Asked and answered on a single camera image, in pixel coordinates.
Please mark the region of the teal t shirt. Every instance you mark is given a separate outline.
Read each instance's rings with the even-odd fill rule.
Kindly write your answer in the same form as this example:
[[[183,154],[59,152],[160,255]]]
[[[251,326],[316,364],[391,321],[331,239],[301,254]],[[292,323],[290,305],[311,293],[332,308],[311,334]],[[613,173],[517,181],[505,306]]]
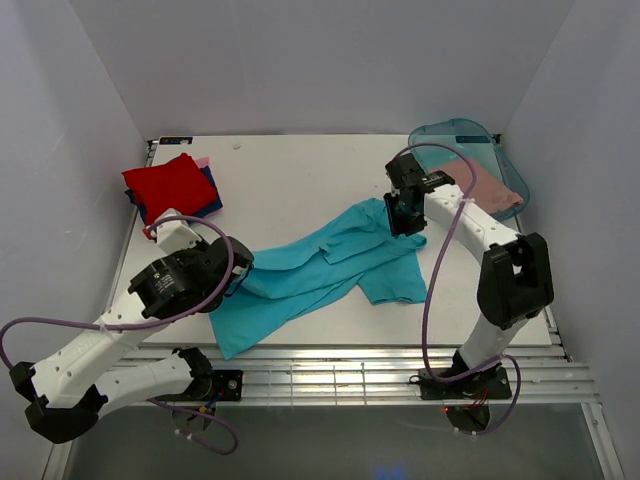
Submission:
[[[210,315],[223,358],[250,349],[354,287],[372,305],[424,302],[418,252],[426,244],[420,234],[393,236],[384,202],[370,198],[310,235],[256,252],[252,271]]]

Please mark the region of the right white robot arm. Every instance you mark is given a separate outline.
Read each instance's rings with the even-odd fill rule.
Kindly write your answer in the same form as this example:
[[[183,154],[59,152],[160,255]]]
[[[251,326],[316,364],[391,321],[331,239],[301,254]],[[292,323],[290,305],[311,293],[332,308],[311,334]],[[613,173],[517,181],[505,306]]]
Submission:
[[[447,228],[445,245],[457,240],[480,266],[476,290],[479,318],[451,367],[425,369],[436,384],[460,384],[497,366],[515,335],[554,299],[546,240],[524,235],[478,206],[443,171],[427,172],[407,150],[385,166],[391,183],[384,202],[393,236],[421,232],[429,221]]]

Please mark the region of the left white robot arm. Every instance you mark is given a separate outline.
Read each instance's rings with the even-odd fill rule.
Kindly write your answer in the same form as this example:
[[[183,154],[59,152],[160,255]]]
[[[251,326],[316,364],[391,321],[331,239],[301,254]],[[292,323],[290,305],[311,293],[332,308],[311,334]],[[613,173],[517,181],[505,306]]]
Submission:
[[[9,370],[28,401],[33,431],[54,444],[74,440],[107,414],[148,399],[199,401],[220,392],[220,376],[197,348],[175,348],[164,360],[114,370],[113,366],[163,321],[197,307],[210,313],[254,256],[235,238],[205,240],[151,262],[91,328],[38,362]]]

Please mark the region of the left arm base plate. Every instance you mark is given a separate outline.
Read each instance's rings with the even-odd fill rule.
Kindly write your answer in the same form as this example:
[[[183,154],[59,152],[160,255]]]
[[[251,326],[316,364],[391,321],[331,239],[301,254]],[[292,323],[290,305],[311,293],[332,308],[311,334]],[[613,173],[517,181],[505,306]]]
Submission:
[[[203,401],[240,401],[243,380],[242,370],[212,370],[193,382],[188,396],[190,399]]]

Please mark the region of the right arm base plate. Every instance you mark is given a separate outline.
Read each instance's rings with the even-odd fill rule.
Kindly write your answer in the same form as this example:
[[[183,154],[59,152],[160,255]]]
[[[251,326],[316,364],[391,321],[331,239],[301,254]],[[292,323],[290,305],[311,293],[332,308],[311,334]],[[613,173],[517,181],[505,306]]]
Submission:
[[[425,369],[409,378],[422,400],[508,400],[512,390],[506,369],[493,367],[456,382],[438,382]]]

